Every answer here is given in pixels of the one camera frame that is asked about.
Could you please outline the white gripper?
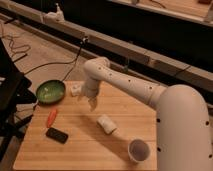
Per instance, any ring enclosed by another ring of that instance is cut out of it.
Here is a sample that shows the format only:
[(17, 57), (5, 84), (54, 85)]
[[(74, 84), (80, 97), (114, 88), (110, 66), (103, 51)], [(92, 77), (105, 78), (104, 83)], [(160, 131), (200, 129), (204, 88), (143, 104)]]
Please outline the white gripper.
[(98, 80), (87, 78), (81, 88), (81, 95), (89, 98), (90, 110), (94, 111), (98, 105), (95, 98), (99, 94), (100, 82)]

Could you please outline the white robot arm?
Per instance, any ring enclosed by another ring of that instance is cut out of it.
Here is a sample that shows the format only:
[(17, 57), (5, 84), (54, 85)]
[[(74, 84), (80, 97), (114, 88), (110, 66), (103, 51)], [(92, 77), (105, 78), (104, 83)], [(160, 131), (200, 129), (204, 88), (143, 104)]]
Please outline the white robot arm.
[(110, 68), (105, 57), (84, 63), (82, 94), (94, 99), (105, 81), (156, 111), (158, 171), (213, 171), (207, 104), (194, 88), (164, 87)]

